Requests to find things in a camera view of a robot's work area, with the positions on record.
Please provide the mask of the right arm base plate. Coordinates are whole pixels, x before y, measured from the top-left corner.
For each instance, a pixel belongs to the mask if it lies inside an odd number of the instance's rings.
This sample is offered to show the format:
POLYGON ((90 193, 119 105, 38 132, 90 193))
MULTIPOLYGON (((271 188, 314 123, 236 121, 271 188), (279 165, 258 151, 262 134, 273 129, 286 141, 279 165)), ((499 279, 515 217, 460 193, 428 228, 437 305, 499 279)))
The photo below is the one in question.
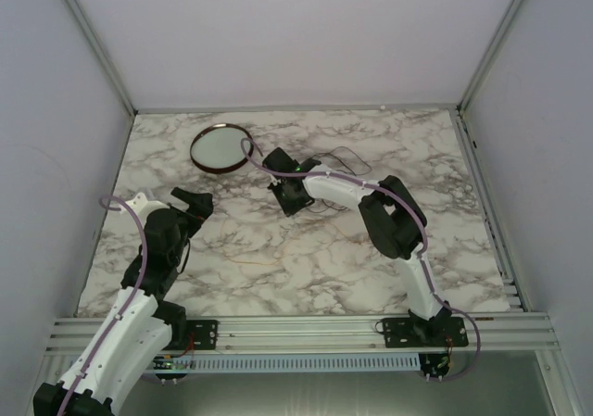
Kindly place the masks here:
POLYGON ((423 321, 412 317, 384 318, 375 324, 375 331, 387 348, 467 347, 467 330, 462 318, 423 321))

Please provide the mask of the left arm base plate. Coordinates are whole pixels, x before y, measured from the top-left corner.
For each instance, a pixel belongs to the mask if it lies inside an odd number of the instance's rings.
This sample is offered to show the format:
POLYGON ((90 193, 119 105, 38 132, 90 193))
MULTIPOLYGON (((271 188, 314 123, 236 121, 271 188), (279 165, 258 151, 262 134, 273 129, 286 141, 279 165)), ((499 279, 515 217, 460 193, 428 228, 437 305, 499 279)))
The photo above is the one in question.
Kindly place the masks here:
POLYGON ((214 350, 218 341, 218 320, 186 320, 172 325, 172 338, 165 351, 214 350))

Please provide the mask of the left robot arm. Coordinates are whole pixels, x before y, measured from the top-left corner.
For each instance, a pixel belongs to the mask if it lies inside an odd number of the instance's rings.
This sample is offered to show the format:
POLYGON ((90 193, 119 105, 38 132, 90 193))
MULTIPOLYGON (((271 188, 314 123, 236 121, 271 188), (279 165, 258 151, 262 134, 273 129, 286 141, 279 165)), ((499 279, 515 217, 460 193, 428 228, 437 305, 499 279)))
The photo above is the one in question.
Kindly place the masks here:
POLYGON ((150 200, 143 193, 130 200, 100 197, 102 208, 132 219, 140 245, 85 350, 56 383, 37 389, 34 414, 117 415, 149 362, 183 342, 186 311, 165 297, 184 269, 192 237, 213 212, 213 196, 179 187, 171 194, 186 207, 150 200))

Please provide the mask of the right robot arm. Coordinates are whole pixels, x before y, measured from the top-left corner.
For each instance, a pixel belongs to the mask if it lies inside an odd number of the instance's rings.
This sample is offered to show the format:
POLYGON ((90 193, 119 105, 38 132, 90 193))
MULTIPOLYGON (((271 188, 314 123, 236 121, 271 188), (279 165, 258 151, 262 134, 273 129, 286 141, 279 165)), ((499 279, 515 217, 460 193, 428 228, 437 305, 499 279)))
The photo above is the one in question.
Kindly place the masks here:
POLYGON ((451 311, 439 295, 426 257, 427 219, 399 178, 367 181, 315 158, 300 163, 280 147, 263 159, 262 166, 274 177, 269 189, 288 217, 317 200, 357 211, 374 247, 402 261, 411 334, 424 345, 444 335, 451 311))

